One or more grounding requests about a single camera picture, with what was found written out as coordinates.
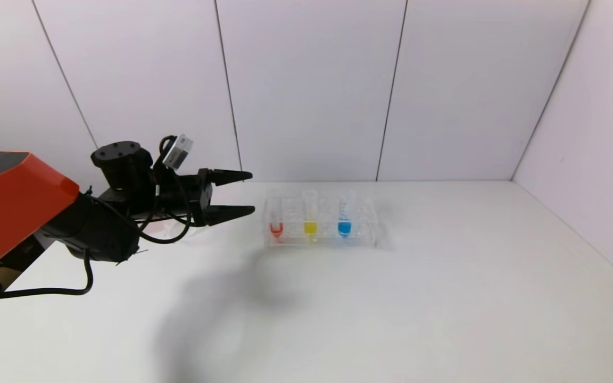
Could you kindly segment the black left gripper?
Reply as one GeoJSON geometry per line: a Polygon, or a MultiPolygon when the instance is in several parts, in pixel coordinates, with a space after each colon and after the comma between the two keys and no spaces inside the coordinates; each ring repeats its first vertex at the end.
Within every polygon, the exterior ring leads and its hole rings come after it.
{"type": "Polygon", "coordinates": [[[192,227],[215,226],[255,212],[255,206],[211,205],[212,184],[221,186],[253,178],[251,172],[201,168],[195,175],[180,176],[170,168],[158,168],[161,215],[180,223],[190,215],[192,227]]]}

